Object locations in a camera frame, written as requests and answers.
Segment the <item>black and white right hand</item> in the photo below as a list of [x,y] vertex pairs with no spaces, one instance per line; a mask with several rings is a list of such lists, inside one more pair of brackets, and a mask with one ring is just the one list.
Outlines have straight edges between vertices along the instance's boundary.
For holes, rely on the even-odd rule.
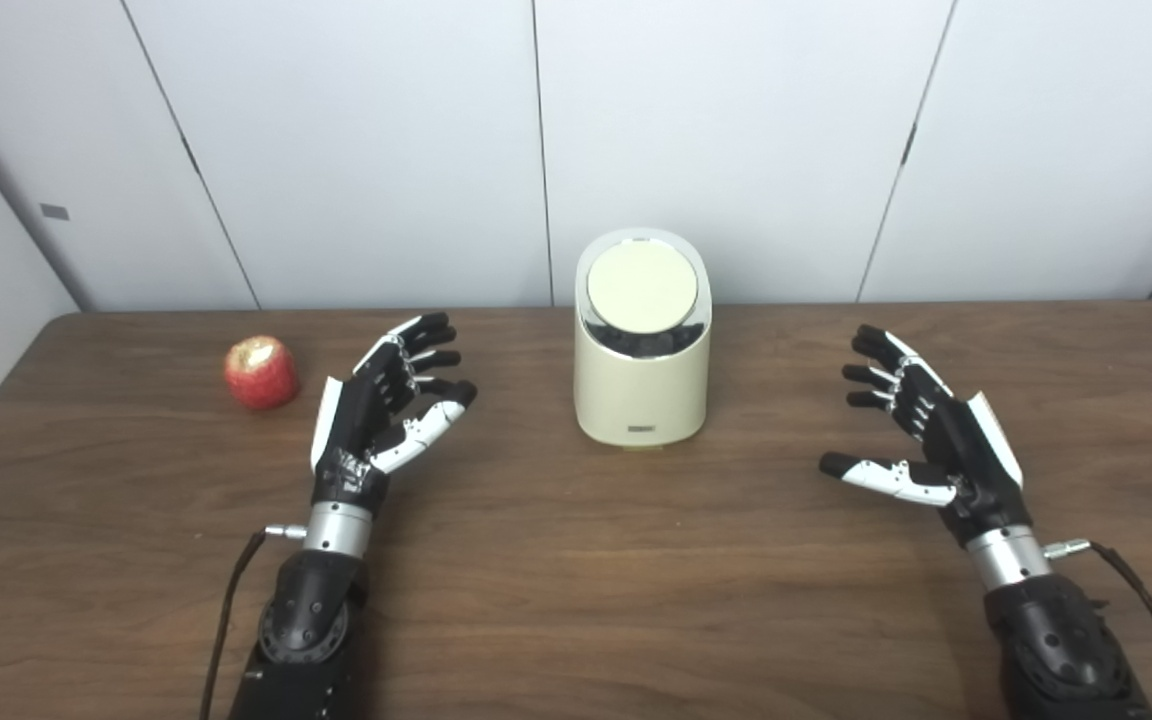
[[922,460],[820,456],[819,469],[879,495],[935,507],[961,547],[1010,526],[1033,526],[1023,497],[1024,475],[1005,429],[982,392],[958,396],[914,347],[896,334],[861,324],[852,351],[865,364],[842,369],[847,406],[873,407],[919,444]]

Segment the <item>black and white left hand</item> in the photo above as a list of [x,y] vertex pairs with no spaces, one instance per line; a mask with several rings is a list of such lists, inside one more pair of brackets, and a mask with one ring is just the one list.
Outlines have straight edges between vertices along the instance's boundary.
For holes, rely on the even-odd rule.
[[444,347],[456,336],[449,314],[419,314],[381,334],[344,381],[326,378],[310,452],[312,503],[378,514],[393,475],[467,414],[475,384],[431,374],[460,365],[460,353]]

